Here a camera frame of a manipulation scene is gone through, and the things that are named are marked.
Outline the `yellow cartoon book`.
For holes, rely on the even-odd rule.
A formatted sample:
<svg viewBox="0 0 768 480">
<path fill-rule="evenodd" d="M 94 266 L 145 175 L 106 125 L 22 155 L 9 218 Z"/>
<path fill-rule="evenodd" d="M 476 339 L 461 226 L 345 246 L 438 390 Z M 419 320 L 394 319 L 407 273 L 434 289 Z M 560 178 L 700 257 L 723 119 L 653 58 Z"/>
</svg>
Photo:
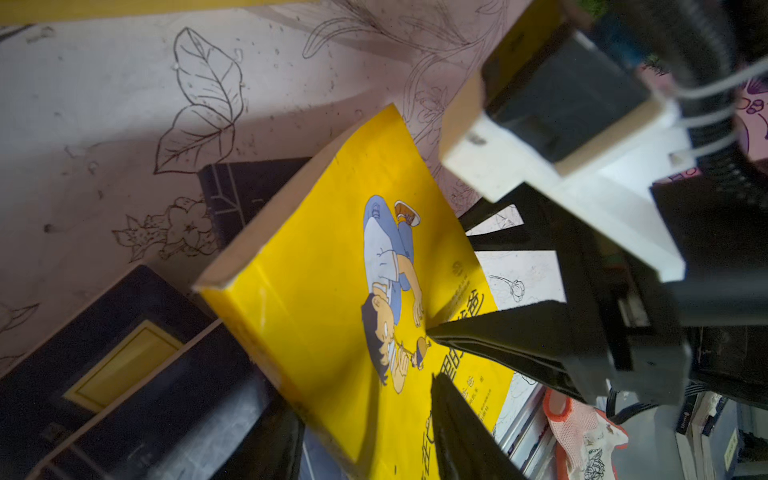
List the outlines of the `yellow cartoon book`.
<svg viewBox="0 0 768 480">
<path fill-rule="evenodd" d="M 438 477 L 439 375 L 496 426 L 512 372 L 427 334 L 497 305 L 395 106 L 307 162 L 195 289 L 350 476 Z"/>
</svg>

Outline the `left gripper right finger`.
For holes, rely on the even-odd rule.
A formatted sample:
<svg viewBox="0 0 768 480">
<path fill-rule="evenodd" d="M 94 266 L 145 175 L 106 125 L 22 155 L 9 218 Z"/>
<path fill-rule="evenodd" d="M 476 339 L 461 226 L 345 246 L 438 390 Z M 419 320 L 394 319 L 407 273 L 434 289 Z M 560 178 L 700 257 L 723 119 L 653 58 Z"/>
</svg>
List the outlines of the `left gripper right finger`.
<svg viewBox="0 0 768 480">
<path fill-rule="evenodd" d="M 441 479 L 525 479 L 445 373 L 432 378 L 431 400 Z"/>
</svg>

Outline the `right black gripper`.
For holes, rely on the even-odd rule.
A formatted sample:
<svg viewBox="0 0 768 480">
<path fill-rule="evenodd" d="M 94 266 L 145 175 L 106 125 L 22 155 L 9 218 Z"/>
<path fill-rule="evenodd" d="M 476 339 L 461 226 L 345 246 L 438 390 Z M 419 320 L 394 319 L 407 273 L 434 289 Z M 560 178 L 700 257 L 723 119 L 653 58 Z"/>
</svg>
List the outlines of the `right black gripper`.
<svg viewBox="0 0 768 480">
<path fill-rule="evenodd" d="M 555 251 L 564 302 L 427 329 L 442 346 L 584 403 L 610 389 L 676 405 L 691 386 L 767 405 L 767 213 L 703 177 L 652 191 L 687 265 L 664 282 L 533 187 L 478 200 L 459 217 L 475 251 Z"/>
</svg>

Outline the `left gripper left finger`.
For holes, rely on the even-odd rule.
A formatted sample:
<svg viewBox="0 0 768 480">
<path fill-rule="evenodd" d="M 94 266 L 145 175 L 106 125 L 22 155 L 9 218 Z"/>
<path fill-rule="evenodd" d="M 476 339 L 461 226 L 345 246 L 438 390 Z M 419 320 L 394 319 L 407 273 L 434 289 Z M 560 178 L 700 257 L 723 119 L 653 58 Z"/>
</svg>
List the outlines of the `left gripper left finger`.
<svg viewBox="0 0 768 480">
<path fill-rule="evenodd" d="M 304 430 L 292 407 L 274 399 L 212 479 L 298 479 Z"/>
</svg>

